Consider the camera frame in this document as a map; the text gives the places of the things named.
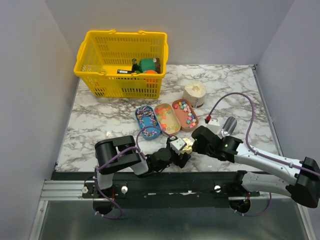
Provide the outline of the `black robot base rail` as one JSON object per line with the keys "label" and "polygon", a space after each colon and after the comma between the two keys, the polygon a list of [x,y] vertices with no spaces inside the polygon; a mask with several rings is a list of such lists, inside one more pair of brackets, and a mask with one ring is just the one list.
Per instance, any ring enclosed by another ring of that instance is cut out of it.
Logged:
{"label": "black robot base rail", "polygon": [[122,209],[229,208],[248,211],[250,200],[237,172],[162,172],[137,176],[118,172],[111,188],[99,192],[92,172],[54,172],[54,181],[81,181],[84,200],[92,200],[94,210],[107,214],[114,205]]}

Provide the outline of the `blue tray of striped candies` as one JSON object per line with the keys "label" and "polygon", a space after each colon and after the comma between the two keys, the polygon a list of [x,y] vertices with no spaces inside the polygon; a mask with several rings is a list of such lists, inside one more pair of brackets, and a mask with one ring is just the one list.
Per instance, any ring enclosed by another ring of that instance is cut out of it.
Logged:
{"label": "blue tray of striped candies", "polygon": [[153,140],[160,135],[160,124],[151,106],[145,105],[138,107],[134,115],[139,128],[143,129],[146,127],[140,134],[145,140]]}

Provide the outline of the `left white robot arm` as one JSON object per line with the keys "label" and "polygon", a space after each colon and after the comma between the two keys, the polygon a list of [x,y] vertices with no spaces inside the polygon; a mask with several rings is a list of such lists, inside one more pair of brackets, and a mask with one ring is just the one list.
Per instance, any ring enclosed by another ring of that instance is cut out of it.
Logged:
{"label": "left white robot arm", "polygon": [[181,169],[191,158],[192,150],[182,138],[169,136],[166,147],[144,155],[132,135],[101,140],[94,145],[97,166],[93,191],[101,198],[110,194],[114,173],[131,168],[137,176],[161,172],[174,164]]}

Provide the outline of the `silver metal scoop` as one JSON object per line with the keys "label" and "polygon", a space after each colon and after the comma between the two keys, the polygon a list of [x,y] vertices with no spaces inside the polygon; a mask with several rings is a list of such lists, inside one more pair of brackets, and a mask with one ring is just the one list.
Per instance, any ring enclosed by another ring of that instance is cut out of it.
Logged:
{"label": "silver metal scoop", "polygon": [[224,138],[232,135],[236,126],[237,126],[237,119],[233,116],[228,117],[228,119],[226,120],[226,122],[224,123],[223,127],[220,130],[221,136]]}

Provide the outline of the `gold rimmed jar lid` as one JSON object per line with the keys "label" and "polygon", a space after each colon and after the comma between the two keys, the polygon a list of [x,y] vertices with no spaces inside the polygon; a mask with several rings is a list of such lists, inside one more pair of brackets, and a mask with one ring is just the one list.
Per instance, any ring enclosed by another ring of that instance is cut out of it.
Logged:
{"label": "gold rimmed jar lid", "polygon": [[193,152],[192,146],[194,142],[189,138],[183,138],[183,141],[186,143],[186,145],[181,150],[181,153],[182,154],[187,153],[190,155]]}

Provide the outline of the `beige tray of gummy candies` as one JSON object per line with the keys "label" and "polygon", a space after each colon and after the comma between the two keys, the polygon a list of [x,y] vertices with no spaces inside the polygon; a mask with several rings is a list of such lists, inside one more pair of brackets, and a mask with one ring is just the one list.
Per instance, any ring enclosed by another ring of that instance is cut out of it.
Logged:
{"label": "beige tray of gummy candies", "polygon": [[160,127],[170,135],[176,135],[181,130],[181,124],[174,112],[173,107],[168,103],[162,103],[154,108],[154,112]]}

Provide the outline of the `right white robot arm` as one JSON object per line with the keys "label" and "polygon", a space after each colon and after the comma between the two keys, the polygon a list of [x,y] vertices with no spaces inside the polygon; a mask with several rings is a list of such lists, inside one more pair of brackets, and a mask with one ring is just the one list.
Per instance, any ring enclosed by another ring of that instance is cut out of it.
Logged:
{"label": "right white robot arm", "polygon": [[233,180],[230,191],[234,195],[241,196],[247,191],[269,192],[288,196],[308,208],[318,207],[320,167],[314,159],[305,157],[304,160],[298,160],[275,155],[233,136],[220,138],[204,126],[198,127],[191,136],[195,153],[265,172],[262,175],[247,172]]}

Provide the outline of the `pink tray of star candies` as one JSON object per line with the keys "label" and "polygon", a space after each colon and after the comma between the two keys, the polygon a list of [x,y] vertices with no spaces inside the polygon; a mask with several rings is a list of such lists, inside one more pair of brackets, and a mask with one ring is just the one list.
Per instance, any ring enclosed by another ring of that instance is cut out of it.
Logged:
{"label": "pink tray of star candies", "polygon": [[196,129],[199,119],[188,100],[184,98],[175,100],[172,107],[182,131],[191,132]]}

